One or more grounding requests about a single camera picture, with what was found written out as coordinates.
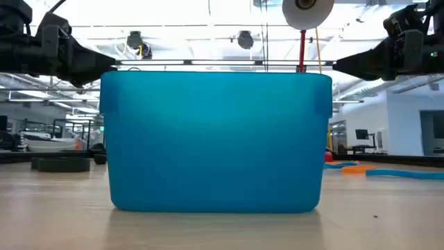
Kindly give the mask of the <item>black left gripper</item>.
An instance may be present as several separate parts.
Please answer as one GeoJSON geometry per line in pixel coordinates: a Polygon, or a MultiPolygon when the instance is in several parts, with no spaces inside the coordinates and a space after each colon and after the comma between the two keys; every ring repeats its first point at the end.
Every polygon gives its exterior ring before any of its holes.
{"type": "Polygon", "coordinates": [[[83,47],[61,26],[40,26],[35,38],[41,42],[35,76],[57,76],[79,88],[117,69],[115,58],[83,47]]]}

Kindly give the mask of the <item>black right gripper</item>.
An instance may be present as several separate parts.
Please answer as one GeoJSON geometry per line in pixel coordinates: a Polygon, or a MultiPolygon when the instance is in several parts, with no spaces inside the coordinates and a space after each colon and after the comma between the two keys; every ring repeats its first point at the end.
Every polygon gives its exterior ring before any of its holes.
{"type": "Polygon", "coordinates": [[[337,60],[332,69],[364,81],[438,74],[439,36],[424,35],[419,29],[405,30],[373,49],[337,60]]]}

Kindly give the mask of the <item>blue plastic bin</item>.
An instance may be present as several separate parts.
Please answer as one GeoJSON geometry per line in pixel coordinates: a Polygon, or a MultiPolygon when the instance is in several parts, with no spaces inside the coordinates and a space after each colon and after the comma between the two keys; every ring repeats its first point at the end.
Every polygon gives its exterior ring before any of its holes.
{"type": "Polygon", "coordinates": [[[329,76],[107,72],[100,109],[119,209],[303,213],[318,205],[329,76]]]}

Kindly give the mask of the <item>black monitor on stand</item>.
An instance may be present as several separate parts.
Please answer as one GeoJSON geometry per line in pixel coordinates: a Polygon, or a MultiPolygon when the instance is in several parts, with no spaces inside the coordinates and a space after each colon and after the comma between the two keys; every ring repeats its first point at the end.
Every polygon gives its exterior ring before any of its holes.
{"type": "Polygon", "coordinates": [[[356,138],[358,140],[370,140],[372,142],[371,145],[367,144],[360,144],[352,146],[352,152],[353,154],[357,153],[365,153],[367,149],[376,149],[376,141],[375,141],[375,134],[369,133],[366,129],[356,129],[355,130],[356,138]]]}

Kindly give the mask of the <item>white workstation table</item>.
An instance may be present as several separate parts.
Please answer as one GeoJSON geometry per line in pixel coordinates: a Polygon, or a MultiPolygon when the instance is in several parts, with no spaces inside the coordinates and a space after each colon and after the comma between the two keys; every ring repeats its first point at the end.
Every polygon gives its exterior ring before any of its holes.
{"type": "Polygon", "coordinates": [[[76,140],[73,138],[51,137],[49,133],[22,131],[20,135],[29,151],[32,152],[60,152],[72,151],[76,148],[76,140]]]}

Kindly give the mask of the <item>overhead light bar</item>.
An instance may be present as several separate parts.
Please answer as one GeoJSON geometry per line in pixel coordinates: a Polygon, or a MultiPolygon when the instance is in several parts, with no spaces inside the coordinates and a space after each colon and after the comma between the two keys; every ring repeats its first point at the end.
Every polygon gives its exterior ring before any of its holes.
{"type": "Polygon", "coordinates": [[[117,60],[115,65],[223,65],[223,66],[296,66],[298,60],[117,60]]]}

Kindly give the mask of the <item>black metal frame rig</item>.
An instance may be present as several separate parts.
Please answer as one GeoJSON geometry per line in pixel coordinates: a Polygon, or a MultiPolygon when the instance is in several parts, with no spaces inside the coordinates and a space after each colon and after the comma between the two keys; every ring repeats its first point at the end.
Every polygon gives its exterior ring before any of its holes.
{"type": "Polygon", "coordinates": [[[51,139],[64,142],[74,150],[86,150],[91,144],[93,125],[90,119],[54,119],[51,139]]]}

